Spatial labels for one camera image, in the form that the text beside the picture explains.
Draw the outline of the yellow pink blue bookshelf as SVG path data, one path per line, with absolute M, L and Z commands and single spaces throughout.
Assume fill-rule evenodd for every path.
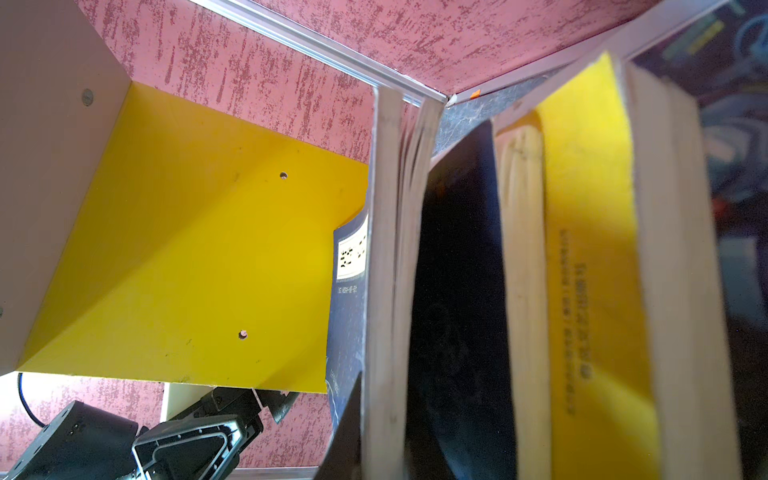
M 1 370 L 321 393 L 365 164 L 129 78 L 1 5 Z

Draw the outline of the dark blue book yellow label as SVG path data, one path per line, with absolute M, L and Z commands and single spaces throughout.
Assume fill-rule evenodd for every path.
M 409 356 L 414 479 L 548 479 L 543 133 L 476 127 L 431 169 Z

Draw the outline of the yellow book with cartoon figure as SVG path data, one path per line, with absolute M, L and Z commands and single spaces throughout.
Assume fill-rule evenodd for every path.
M 740 478 L 695 100 L 603 53 L 535 113 L 553 476 Z

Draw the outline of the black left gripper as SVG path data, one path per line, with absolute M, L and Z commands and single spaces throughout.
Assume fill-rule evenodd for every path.
M 225 479 L 298 395 L 216 387 L 152 429 L 73 401 L 43 425 L 9 470 L 10 479 Z

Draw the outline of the white book with galaxy picture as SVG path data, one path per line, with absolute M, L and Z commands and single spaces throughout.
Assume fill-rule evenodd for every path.
M 767 475 L 767 5 L 665 1 L 517 105 L 502 130 L 603 53 L 690 95 L 702 128 L 742 475 Z

